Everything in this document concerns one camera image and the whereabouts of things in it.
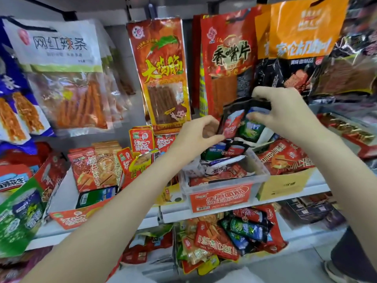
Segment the cartoon character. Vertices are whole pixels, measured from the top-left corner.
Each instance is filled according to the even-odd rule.
[[[183,120],[187,113],[187,108],[184,107],[182,104],[178,104],[174,111],[170,113],[172,118],[176,119],[177,121]]]

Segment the forearm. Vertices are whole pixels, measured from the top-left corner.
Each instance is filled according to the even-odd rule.
[[[166,153],[54,248],[25,282],[105,282],[169,180],[182,168]]]
[[[373,266],[377,267],[377,198],[375,174],[336,134],[320,129],[318,137],[301,145],[324,176]]]

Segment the circular logo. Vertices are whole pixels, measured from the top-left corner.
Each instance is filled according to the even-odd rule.
[[[142,27],[139,27],[139,26],[135,26],[133,29],[132,29],[132,35],[137,38],[137,39],[141,39],[142,37],[144,37],[144,30]]]

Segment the hand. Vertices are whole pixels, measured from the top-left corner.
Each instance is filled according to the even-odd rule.
[[[168,153],[188,164],[205,149],[225,139],[224,135],[216,135],[218,127],[219,121],[210,115],[186,122]]]
[[[267,115],[252,112],[247,117],[262,123],[296,145],[302,147],[327,131],[294,88],[257,86],[252,96],[269,100],[272,110]]]

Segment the left hand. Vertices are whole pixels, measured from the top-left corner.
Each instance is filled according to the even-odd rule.
[[[223,141],[224,135],[217,135],[219,121],[207,115],[183,124],[177,138],[168,152],[176,153],[176,158],[188,164],[205,149]]]

